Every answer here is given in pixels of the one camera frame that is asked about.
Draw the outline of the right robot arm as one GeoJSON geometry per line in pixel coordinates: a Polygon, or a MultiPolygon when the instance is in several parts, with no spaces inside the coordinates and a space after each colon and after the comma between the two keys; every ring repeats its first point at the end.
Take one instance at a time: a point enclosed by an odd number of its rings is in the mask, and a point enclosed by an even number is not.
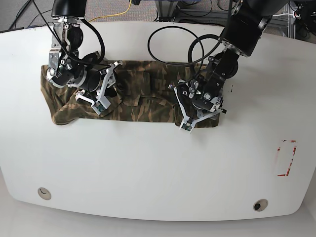
{"type": "Polygon", "coordinates": [[[115,70],[122,61],[104,64],[105,45],[100,33],[85,19],[86,1],[56,0],[53,3],[52,18],[56,19],[52,33],[46,80],[58,88],[79,89],[76,100],[90,103],[100,114],[110,106],[113,96],[111,87],[116,83],[115,70]],[[93,31],[101,46],[101,53],[90,53],[79,58],[79,48],[83,42],[83,31],[78,21],[93,31]]]}

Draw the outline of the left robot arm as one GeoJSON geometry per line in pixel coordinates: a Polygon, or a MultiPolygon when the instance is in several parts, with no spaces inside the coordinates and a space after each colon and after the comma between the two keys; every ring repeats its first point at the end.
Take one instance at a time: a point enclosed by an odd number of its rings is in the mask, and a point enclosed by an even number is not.
{"type": "Polygon", "coordinates": [[[238,71],[238,58],[249,57],[266,26],[285,0],[240,0],[230,6],[227,23],[218,42],[224,50],[209,56],[206,73],[190,66],[191,78],[173,87],[183,119],[180,128],[192,131],[197,123],[217,120],[223,109],[223,87],[238,71]]]}

